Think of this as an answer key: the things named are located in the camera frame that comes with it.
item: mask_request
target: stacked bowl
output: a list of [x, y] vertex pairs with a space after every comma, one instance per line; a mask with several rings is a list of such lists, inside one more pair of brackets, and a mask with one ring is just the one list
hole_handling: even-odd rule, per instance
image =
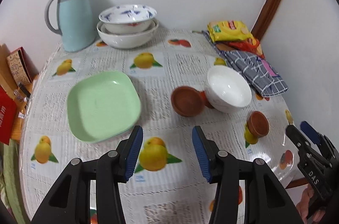
[[159, 27], [157, 11], [146, 5], [125, 4], [106, 9], [99, 15], [97, 30], [109, 46], [129, 49], [152, 39]]

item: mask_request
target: human hand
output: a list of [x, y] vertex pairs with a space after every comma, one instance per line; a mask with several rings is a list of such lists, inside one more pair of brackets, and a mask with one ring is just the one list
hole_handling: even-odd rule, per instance
[[[304, 224], [307, 224], [307, 215], [308, 215], [308, 204], [310, 203], [311, 197], [314, 195], [314, 190], [310, 184], [307, 185], [307, 188], [304, 189], [301, 195], [300, 202], [296, 205], [296, 208], [304, 221]], [[312, 216], [314, 222], [319, 222], [325, 214], [324, 209], [317, 210]]]

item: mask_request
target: red box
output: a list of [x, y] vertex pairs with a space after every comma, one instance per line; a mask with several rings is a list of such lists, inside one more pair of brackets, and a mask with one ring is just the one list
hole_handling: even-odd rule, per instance
[[10, 143], [16, 111], [16, 103], [0, 87], [0, 142], [7, 145]]

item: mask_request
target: jug handle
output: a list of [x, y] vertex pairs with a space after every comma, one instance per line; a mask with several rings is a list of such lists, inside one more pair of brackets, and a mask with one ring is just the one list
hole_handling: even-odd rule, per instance
[[49, 0], [47, 5], [46, 5], [46, 8], [45, 8], [45, 22], [46, 22], [46, 25], [48, 27], [49, 30], [51, 30], [53, 33], [56, 33], [56, 34], [59, 34], [61, 35], [61, 30], [60, 28], [58, 29], [55, 29], [51, 24], [50, 24], [50, 14], [49, 14], [49, 10], [50, 10], [50, 5], [52, 3], [53, 0]]

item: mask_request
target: pitcher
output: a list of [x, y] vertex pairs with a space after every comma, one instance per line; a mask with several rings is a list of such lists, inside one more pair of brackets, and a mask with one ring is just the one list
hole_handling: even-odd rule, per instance
[[58, 29], [50, 24], [49, 8], [52, 1], [49, 0], [45, 8], [45, 22], [52, 32], [62, 36], [65, 50], [76, 52], [92, 44], [96, 31], [89, 0], [58, 0]]

